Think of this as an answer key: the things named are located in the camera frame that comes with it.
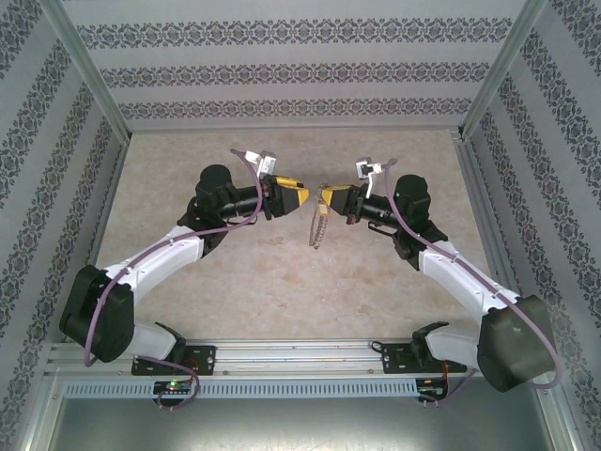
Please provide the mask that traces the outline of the large grey keyring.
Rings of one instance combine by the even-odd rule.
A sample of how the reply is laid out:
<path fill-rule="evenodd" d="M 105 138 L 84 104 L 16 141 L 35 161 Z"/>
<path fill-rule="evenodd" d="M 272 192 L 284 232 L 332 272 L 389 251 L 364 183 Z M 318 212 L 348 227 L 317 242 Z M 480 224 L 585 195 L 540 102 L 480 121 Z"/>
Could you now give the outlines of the large grey keyring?
<path fill-rule="evenodd" d="M 318 215 L 316 211 L 317 202 L 318 201 L 316 200 L 316 208 L 314 210 L 309 234 L 309 246 L 314 250 L 318 250 L 323 241 L 330 216 L 329 215 L 327 218 L 322 218 Z"/>

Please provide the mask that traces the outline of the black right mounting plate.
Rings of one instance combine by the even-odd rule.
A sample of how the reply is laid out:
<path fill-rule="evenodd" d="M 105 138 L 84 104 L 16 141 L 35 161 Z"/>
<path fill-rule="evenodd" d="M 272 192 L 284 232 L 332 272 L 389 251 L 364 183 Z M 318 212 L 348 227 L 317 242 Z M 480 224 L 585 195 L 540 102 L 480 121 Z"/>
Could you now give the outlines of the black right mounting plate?
<path fill-rule="evenodd" d="M 384 343 L 381 361 L 385 374 L 434 374 L 447 369 L 451 374 L 468 371 L 465 365 L 435 359 L 429 350 L 420 350 L 413 343 Z"/>

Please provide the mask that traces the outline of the black mounting plate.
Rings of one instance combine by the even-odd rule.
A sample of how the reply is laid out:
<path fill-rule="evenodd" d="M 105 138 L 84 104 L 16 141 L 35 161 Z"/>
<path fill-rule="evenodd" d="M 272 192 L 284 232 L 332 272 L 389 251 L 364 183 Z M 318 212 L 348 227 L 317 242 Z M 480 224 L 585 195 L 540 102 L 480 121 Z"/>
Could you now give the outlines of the black mounting plate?
<path fill-rule="evenodd" d="M 420 350 L 413 343 L 384 343 L 381 361 L 385 374 L 434 374 L 447 369 L 451 374 L 468 371 L 465 365 L 435 359 L 429 350 Z"/>
<path fill-rule="evenodd" d="M 185 366 L 198 376 L 212 376 L 216 360 L 214 346 L 185 346 L 173 350 L 166 358 L 167 362 Z M 135 357 L 131 365 L 133 376 L 185 376 L 189 373 L 183 369 L 174 368 L 167 364 L 160 364 Z"/>

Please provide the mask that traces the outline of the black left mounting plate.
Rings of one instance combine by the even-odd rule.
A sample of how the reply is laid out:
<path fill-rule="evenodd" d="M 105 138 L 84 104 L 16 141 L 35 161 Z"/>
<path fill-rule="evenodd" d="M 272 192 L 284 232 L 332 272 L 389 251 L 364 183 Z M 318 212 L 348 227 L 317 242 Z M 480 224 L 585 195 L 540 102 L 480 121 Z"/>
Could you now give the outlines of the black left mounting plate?
<path fill-rule="evenodd" d="M 198 376 L 212 376 L 216 360 L 214 346 L 185 346 L 173 350 L 166 358 L 167 362 L 185 366 Z M 133 376 L 185 376 L 189 373 L 183 369 L 174 368 L 167 364 L 160 364 L 135 357 L 131 365 Z"/>

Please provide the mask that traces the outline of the right circuit board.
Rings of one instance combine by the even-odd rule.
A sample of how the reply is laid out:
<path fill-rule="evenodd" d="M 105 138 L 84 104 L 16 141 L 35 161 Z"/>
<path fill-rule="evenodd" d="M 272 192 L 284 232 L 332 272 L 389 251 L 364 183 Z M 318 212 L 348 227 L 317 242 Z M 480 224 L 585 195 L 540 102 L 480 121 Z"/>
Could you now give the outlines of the right circuit board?
<path fill-rule="evenodd" d="M 446 378 L 418 379 L 416 383 L 419 396 L 423 399 L 442 400 L 448 395 L 449 383 Z"/>

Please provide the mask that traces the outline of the circuit board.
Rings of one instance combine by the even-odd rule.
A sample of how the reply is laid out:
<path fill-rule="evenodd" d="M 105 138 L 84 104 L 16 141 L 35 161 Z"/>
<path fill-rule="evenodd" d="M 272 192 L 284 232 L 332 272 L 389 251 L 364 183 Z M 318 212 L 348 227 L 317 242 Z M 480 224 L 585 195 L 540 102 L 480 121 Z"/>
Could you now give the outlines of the circuit board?
<path fill-rule="evenodd" d="M 158 395 L 188 395 L 192 390 L 190 381 L 156 381 L 153 386 L 153 394 Z"/>
<path fill-rule="evenodd" d="M 448 395 L 449 383 L 446 378 L 418 379 L 416 383 L 419 396 L 423 399 L 442 400 Z"/>

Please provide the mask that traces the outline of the left circuit board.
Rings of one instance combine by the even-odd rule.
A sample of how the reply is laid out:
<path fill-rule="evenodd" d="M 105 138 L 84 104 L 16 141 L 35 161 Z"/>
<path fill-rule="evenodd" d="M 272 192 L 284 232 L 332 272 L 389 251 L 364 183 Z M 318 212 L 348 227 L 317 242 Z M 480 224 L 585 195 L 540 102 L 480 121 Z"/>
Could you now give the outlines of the left circuit board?
<path fill-rule="evenodd" d="M 153 386 L 153 394 L 158 395 L 188 395 L 192 390 L 190 381 L 156 381 Z"/>

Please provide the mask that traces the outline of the grey metal sheet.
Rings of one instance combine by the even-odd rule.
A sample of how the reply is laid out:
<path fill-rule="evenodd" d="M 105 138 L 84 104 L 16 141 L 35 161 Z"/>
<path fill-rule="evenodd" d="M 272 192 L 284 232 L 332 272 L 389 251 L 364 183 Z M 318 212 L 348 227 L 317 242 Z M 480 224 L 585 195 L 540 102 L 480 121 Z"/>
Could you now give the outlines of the grey metal sheet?
<path fill-rule="evenodd" d="M 69 399 L 50 451 L 574 451 L 528 393 L 470 389 L 438 408 L 403 398 Z"/>

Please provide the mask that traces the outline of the aluminium side rail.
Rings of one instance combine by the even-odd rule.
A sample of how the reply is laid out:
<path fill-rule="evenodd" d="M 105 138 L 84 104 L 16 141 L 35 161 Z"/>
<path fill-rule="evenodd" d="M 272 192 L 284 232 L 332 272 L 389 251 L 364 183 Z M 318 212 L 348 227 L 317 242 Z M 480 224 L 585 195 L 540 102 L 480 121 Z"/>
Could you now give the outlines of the aluminium side rail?
<path fill-rule="evenodd" d="M 122 153 L 128 148 L 100 128 L 89 151 L 81 179 L 69 204 L 55 255 L 39 294 L 31 335 L 52 342 L 59 338 L 58 321 L 72 288 L 75 275 L 96 261 L 118 182 Z"/>
<path fill-rule="evenodd" d="M 524 297 L 527 295 L 541 296 L 538 288 L 524 290 L 514 274 L 510 254 L 507 252 L 502 239 L 485 179 L 481 174 L 480 166 L 476 161 L 470 142 L 465 140 L 457 131 L 451 131 L 451 136 L 483 245 L 490 277 L 505 288 L 509 288 Z"/>

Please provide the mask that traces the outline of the aluminium frame post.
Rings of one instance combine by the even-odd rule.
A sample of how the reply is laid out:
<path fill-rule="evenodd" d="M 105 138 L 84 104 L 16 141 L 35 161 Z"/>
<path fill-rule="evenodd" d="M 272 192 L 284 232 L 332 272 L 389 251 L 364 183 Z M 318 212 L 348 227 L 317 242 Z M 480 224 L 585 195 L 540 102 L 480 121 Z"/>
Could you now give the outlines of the aluminium frame post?
<path fill-rule="evenodd" d="M 511 69 L 520 47 L 530 34 L 547 3 L 548 0 L 525 0 L 523 8 L 517 15 L 505 42 L 502 44 L 482 86 L 473 99 L 464 121 L 459 127 L 459 135 L 463 140 L 469 137 L 479 124 L 480 118 L 492 102 L 499 85 L 508 70 Z"/>
<path fill-rule="evenodd" d="M 121 143 L 128 144 L 131 140 L 131 130 L 76 26 L 63 6 L 62 0 L 38 0 L 38 2 L 116 136 Z"/>

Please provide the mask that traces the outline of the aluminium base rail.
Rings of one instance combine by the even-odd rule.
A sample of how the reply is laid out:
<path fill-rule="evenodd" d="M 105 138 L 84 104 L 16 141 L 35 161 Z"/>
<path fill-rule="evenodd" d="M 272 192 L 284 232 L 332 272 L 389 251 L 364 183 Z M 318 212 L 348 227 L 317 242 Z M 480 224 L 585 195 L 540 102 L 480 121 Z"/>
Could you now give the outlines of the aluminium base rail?
<path fill-rule="evenodd" d="M 383 340 L 382 343 L 408 343 L 400 338 Z M 438 360 L 452 361 L 465 365 L 468 371 L 451 374 L 385 374 L 381 352 L 370 339 L 344 340 L 193 340 L 190 346 L 214 346 L 216 360 L 212 376 L 208 379 L 440 379 L 448 375 L 451 379 L 466 376 L 477 367 L 475 355 L 468 356 L 462 350 L 459 356 Z M 133 376 L 131 365 L 135 357 L 122 355 L 111 363 L 96 362 L 91 367 L 84 365 L 84 351 L 75 343 L 59 343 L 51 351 L 43 368 L 45 380 L 153 380 L 167 381 L 185 379 L 185 376 Z"/>

